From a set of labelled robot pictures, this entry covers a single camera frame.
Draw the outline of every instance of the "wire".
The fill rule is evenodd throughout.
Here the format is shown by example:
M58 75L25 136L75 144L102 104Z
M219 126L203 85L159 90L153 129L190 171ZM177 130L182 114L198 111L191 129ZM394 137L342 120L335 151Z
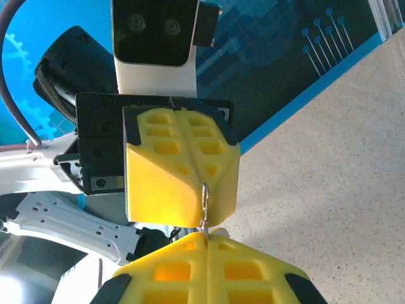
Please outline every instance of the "wire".
M0 13L0 54L3 53L3 45L8 26L10 25L15 13L24 2L25 0L9 0ZM36 148L39 149L42 146L41 139L22 115L8 90L6 79L4 78L2 60L0 60L0 96L13 118L24 130L26 135L28 135L29 139L35 144Z
M77 118L74 113L69 111L69 109L63 103L61 96L58 94L52 83L48 81L44 74L44 64L41 63L38 70L37 70L37 79L39 85L41 86L42 92L46 95L48 100L52 103L52 105L63 114L70 122L77 125Z

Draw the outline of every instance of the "camera module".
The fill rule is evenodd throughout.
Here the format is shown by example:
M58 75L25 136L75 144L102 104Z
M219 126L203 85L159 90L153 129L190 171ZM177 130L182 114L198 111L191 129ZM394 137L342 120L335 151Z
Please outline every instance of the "camera module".
M129 26L136 32L142 32L146 27L146 22L144 17L141 15L132 15L129 18Z
M170 36L176 36L180 33L180 24L177 20L170 19L165 23L165 32Z

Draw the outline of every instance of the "circuit graphic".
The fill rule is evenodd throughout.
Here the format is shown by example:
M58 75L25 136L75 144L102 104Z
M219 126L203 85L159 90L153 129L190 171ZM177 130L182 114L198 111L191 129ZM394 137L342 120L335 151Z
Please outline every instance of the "circuit graphic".
M330 19L329 26L322 29L321 18L315 18L315 33L311 33L308 28L302 30L302 35L309 42L302 51L307 54L319 77L354 51L352 40L344 25L344 17L340 16L335 21L332 8L328 8L325 14Z

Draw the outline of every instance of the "beige countertop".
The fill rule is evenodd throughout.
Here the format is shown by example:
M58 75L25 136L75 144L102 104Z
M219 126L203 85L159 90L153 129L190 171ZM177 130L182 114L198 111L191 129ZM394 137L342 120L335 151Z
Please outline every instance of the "beige countertop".
M405 29L241 159L231 237L329 303L405 303Z

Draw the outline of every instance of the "robotic arm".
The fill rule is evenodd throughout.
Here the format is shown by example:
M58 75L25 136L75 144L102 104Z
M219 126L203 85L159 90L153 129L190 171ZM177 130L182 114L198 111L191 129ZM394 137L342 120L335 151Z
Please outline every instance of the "robotic arm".
M51 46L34 87L77 123L77 131L34 150L0 149L2 176L11 177L0 181L0 194L125 192L130 222L200 232L171 243L147 229L87 215L46 193L28 194L6 214L4 228L124 265L94 304L326 303L303 271L208 233L235 210L240 157L233 104L196 98L196 46L213 45L221 8L199 0L111 4L116 87L94 71L94 79L105 84L100 90L69 78L70 64L58 56L66 51L63 43ZM66 46L70 52L83 49L85 58L94 44L84 31L72 34L77 31L63 37L74 37Z

